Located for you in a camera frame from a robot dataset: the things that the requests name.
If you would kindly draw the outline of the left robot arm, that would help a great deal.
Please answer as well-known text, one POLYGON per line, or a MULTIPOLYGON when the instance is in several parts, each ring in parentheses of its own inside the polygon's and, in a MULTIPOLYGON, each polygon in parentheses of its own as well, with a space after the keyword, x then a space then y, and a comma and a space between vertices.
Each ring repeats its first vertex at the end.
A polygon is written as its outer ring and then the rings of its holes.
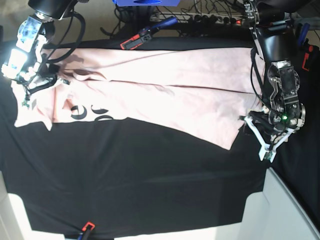
POLYGON ((256 95, 262 108, 251 110, 243 120, 261 145, 260 159, 272 162, 277 148, 305 124, 306 109, 298 97, 300 78, 292 64, 297 41, 290 13, 258 0, 245 0, 243 6, 255 43, 250 75, 263 86, 256 62, 259 56, 265 61, 266 80, 272 87, 270 95, 256 95))

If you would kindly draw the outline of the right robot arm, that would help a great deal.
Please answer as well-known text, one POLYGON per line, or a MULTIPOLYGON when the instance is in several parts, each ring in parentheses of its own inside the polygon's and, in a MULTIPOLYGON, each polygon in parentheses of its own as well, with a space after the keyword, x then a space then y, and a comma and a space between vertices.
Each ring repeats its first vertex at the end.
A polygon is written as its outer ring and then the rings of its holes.
POLYGON ((84 17, 75 11, 76 0, 30 0, 34 14, 20 25, 15 46, 9 51, 1 72, 4 77, 22 86, 25 98, 54 86, 58 81, 57 63, 68 58, 80 45, 85 34, 84 17), (52 59, 53 53, 42 52, 55 35, 55 20, 69 18, 80 22, 79 35, 73 46, 62 56, 52 59))

